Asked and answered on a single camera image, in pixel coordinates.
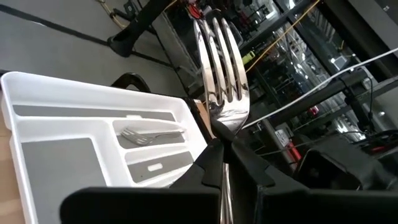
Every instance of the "white label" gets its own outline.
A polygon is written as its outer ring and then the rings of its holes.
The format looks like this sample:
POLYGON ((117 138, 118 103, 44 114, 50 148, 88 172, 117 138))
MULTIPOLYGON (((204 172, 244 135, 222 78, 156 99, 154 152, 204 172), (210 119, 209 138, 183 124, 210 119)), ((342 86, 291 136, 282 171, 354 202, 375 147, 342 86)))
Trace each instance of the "white label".
POLYGON ((285 147, 289 144, 290 139, 287 137, 286 133, 284 130, 280 129, 275 131, 276 136, 278 137, 280 143, 285 147))

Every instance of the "red object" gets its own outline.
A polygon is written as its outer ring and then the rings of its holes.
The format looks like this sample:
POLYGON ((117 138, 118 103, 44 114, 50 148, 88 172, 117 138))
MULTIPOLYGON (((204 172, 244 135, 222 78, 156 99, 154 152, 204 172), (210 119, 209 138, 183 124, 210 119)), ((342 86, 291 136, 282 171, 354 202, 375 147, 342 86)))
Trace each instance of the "red object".
POLYGON ((301 155, 296 149, 296 147, 294 147, 294 144, 292 142, 289 143, 289 147, 291 148, 292 154, 294 155, 296 162, 301 160, 301 155))
POLYGON ((383 150, 384 148, 385 148, 384 146, 375 147, 372 149, 372 152, 379 152, 379 151, 383 150))
POLYGON ((195 19, 201 19, 203 17, 203 14, 201 11, 193 4, 189 4, 187 6, 189 14, 194 17, 195 19))

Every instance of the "orange cable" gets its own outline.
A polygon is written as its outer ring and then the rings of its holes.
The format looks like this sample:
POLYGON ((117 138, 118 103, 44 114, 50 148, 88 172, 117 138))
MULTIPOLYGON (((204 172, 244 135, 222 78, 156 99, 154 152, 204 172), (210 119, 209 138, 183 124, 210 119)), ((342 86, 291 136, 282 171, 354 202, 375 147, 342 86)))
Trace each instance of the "orange cable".
POLYGON ((291 29, 293 29, 294 26, 296 26, 296 24, 298 24, 303 18, 304 16, 306 16, 311 9, 313 9, 318 3, 320 2, 320 0, 317 0, 314 4, 312 4, 312 6, 310 6, 305 12, 304 14, 302 14, 300 16, 299 19, 297 19, 297 21, 295 21, 289 28, 286 29, 286 31, 278 38, 276 39, 261 55, 259 58, 257 58, 257 60, 246 70, 246 72, 250 71, 257 63, 258 61, 260 61, 261 58, 263 58, 263 56, 273 47, 275 46, 276 43, 278 43, 278 41, 280 41, 291 29))

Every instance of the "black plastic part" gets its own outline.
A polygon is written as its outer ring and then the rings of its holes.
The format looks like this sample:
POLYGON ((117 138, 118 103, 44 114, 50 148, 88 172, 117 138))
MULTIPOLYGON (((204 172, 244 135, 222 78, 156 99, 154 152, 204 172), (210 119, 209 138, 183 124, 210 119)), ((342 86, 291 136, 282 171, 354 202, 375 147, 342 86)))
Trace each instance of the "black plastic part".
POLYGON ((308 151, 296 170, 295 179, 318 189, 386 190, 395 184, 397 177, 359 146, 338 136, 308 151))
POLYGON ((169 189, 88 188, 61 205, 62 223, 219 223, 223 145, 214 139, 169 189))
POLYGON ((111 87, 126 89, 129 85, 134 85, 139 91, 144 93, 150 93, 150 89, 144 79, 131 72, 121 75, 111 87))
POLYGON ((61 204, 62 223, 219 223, 220 190, 93 187, 61 204))
POLYGON ((131 55, 137 39, 170 4, 170 0, 151 0, 121 32, 108 38, 111 49, 122 57, 131 55))
POLYGON ((353 190, 294 190, 261 195, 258 223, 397 223, 398 194, 353 190))
POLYGON ((171 189, 195 189, 214 187, 221 190, 224 147, 220 140, 213 139, 200 154, 191 168, 176 180, 171 189))

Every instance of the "black cable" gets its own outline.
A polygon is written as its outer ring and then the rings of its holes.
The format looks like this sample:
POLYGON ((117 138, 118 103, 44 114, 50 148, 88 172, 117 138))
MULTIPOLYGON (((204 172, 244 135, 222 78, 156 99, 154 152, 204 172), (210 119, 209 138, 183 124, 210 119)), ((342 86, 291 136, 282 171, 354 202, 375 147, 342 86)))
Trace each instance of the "black cable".
MULTIPOLYGON (((301 143, 301 144, 298 144, 298 145, 296 145, 296 146, 294 146, 294 147, 295 147, 295 148, 298 148, 298 147, 300 147, 300 146, 306 146, 307 144, 312 144, 312 143, 315 143, 315 142, 318 142, 318 141, 322 141, 322 140, 325 140, 326 138, 330 138, 330 137, 333 137, 333 136, 339 136, 339 135, 342 135, 342 134, 351 134, 351 133, 360 133, 360 134, 364 134, 362 131, 347 131, 347 132, 345 132, 345 133, 331 134, 331 135, 329 135, 329 136, 325 136, 325 137, 323 137, 323 138, 320 138, 320 139, 317 139, 317 140, 314 140, 314 141, 309 141, 309 142, 301 143)), ((263 153, 263 154, 258 154, 258 156, 268 156, 268 155, 272 155, 272 154, 277 154, 277 153, 280 153, 280 152, 289 151, 289 150, 293 149, 294 147, 288 147, 288 148, 286 148, 286 149, 281 149, 281 150, 274 151, 274 152, 267 152, 267 153, 263 153)))

